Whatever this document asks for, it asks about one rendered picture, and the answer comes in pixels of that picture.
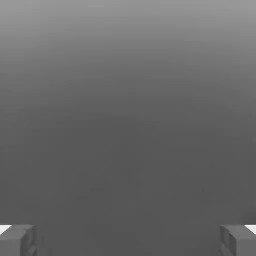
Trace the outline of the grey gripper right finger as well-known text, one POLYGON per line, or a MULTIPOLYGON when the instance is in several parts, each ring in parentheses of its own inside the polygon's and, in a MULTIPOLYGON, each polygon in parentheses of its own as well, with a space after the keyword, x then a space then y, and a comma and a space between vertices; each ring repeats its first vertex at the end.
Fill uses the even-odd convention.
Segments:
POLYGON ((221 225, 221 256, 256 256, 256 224, 221 225))

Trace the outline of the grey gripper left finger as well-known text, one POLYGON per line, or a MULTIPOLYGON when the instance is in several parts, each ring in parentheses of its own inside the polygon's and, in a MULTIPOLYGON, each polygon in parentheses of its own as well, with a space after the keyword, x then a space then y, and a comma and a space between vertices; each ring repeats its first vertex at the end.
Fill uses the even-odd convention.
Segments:
POLYGON ((37 227, 0 224, 0 256, 38 256, 37 227))

